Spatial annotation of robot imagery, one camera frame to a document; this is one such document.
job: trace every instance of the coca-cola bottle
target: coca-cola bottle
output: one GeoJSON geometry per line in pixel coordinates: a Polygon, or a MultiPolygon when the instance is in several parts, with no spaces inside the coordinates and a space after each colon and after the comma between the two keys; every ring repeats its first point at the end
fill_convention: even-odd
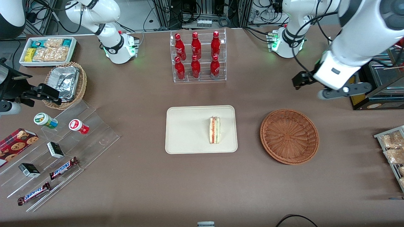
{"type": "Polygon", "coordinates": [[[192,68],[192,76],[195,79],[198,79],[200,77],[200,73],[201,73],[201,64],[198,61],[197,55],[192,56],[191,68],[192,68]]]}
{"type": "Polygon", "coordinates": [[[198,59],[201,59],[202,58],[201,41],[199,41],[197,32],[192,33],[191,47],[192,47],[192,54],[196,55],[198,59]]]}
{"type": "Polygon", "coordinates": [[[220,63],[218,62],[219,56],[214,55],[212,59],[213,61],[212,63],[210,63],[210,77],[215,80],[219,78],[219,68],[220,68],[220,63]]]}
{"type": "Polygon", "coordinates": [[[174,58],[175,60],[175,73],[177,74],[177,77],[179,80],[185,80],[185,68],[184,65],[181,63],[181,59],[179,58],[179,56],[176,56],[174,58]]]}
{"type": "Polygon", "coordinates": [[[214,55],[218,55],[220,54],[220,40],[219,40],[219,32],[218,31],[214,31],[213,32],[213,39],[212,42],[210,43],[210,47],[212,49],[211,55],[212,58],[214,55]]]}
{"type": "Polygon", "coordinates": [[[185,61],[187,59],[187,55],[185,54],[185,45],[181,40],[181,35],[180,34],[175,34],[175,52],[177,53],[177,56],[181,58],[182,61],[185,61]]]}

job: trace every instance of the white tray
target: white tray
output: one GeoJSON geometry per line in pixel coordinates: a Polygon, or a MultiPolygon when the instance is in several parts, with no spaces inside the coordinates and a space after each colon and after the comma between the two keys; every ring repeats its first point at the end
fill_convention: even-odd
{"type": "Polygon", "coordinates": [[[166,152],[225,153],[237,150],[236,115],[230,105],[171,107],[167,110],[166,152]],[[209,119],[221,120],[221,141],[209,143],[209,119]]]}

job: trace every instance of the clear acrylic shelf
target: clear acrylic shelf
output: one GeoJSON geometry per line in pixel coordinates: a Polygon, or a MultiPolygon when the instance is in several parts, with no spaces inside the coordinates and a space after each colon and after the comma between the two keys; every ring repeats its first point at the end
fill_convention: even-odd
{"type": "Polygon", "coordinates": [[[188,30],[181,30],[181,31],[174,31],[170,34],[170,50],[171,50],[171,64],[173,66],[173,79],[174,83],[177,82],[217,82],[217,81],[225,81],[227,80],[227,47],[226,47],[226,29],[201,29],[197,30],[199,40],[201,41],[202,45],[202,57],[199,60],[201,64],[201,76],[199,79],[195,79],[192,76],[192,32],[188,30]],[[212,79],[210,77],[210,63],[212,62],[212,57],[210,54],[210,43],[213,39],[213,32],[219,32],[219,39],[220,39],[220,54],[219,54],[219,63],[220,63],[220,72],[219,77],[217,79],[212,79]],[[175,61],[174,58],[176,57],[177,53],[175,52],[175,39],[174,35],[179,33],[181,35],[181,40],[184,42],[185,45],[185,53],[187,58],[182,63],[185,67],[185,80],[179,80],[176,73],[175,73],[175,61]]]}
{"type": "Polygon", "coordinates": [[[111,127],[97,115],[95,109],[84,101],[69,107],[55,119],[59,122],[56,128],[43,127],[38,133],[40,139],[33,144],[36,147],[31,151],[21,153],[22,156],[19,159],[17,157],[9,162],[0,173],[1,190],[8,195],[7,198],[15,200],[16,206],[18,198],[29,194],[49,181],[52,190],[44,192],[24,204],[22,208],[27,212],[37,210],[119,139],[111,127]],[[90,127],[88,134],[82,135],[69,129],[69,122],[75,118],[90,127]],[[65,154],[63,158],[58,159],[50,155],[47,148],[49,141],[59,143],[65,154]],[[49,173],[73,157],[77,157],[80,161],[79,164],[51,181],[49,173]],[[21,163],[34,164],[41,173],[40,176],[37,178],[26,177],[18,168],[21,163]]]}

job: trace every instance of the brown table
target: brown table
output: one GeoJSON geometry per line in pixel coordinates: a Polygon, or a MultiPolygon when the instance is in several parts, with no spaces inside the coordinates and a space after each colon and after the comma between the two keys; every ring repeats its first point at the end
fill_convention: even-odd
{"type": "MultiPolygon", "coordinates": [[[[337,26],[324,27],[333,37],[339,32],[337,26]]],[[[347,98],[317,99],[320,84],[296,91],[296,62],[269,53],[242,29],[227,29],[226,83],[174,84],[169,34],[147,33],[139,57],[123,65],[105,57],[97,37],[76,37],[75,61],[88,75],[84,99],[122,138],[34,213],[0,191],[2,227],[189,227],[209,220],[217,227],[259,227],[274,226],[291,213],[318,226],[402,226],[404,202],[387,200],[402,194],[372,135],[402,125],[404,111],[352,111],[347,98]],[[167,109],[199,105],[234,106],[236,152],[165,152],[167,109]],[[320,147],[310,162],[284,165],[262,147],[261,121],[280,108],[301,111],[316,125],[320,147]]],[[[316,26],[307,38],[299,59],[310,69],[326,41],[316,26]]],[[[48,71],[21,68],[34,76],[31,84],[42,82],[48,71]]],[[[40,111],[58,114],[41,101],[23,106],[21,114],[0,118],[0,138],[18,127],[39,130],[32,118],[40,111]]]]}

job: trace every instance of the empty wicker basket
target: empty wicker basket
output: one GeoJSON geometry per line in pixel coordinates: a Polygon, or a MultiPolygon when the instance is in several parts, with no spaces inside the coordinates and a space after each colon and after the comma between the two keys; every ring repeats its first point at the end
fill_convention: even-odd
{"type": "Polygon", "coordinates": [[[308,162],[318,150],[319,138],[313,122],[292,109],[271,112],[262,121],[261,142],[276,160],[299,165],[308,162]]]}
{"type": "MultiPolygon", "coordinates": [[[[76,68],[78,68],[80,70],[74,100],[72,102],[70,102],[70,103],[62,103],[61,105],[56,105],[56,104],[54,104],[52,102],[43,100],[43,102],[45,103],[45,105],[47,107],[50,107],[50,108],[53,108],[53,109],[65,110],[69,106],[71,106],[73,103],[76,103],[76,102],[80,101],[83,98],[84,93],[86,92],[86,85],[87,85],[86,72],[84,72],[83,68],[79,64],[77,64],[75,62],[69,62],[69,63],[65,63],[65,64],[62,64],[62,65],[58,65],[58,66],[56,66],[56,68],[68,67],[68,66],[74,66],[74,67],[76,67],[76,68]]],[[[48,76],[45,79],[45,84],[48,82],[49,75],[51,74],[51,71],[48,73],[48,76]]]]}

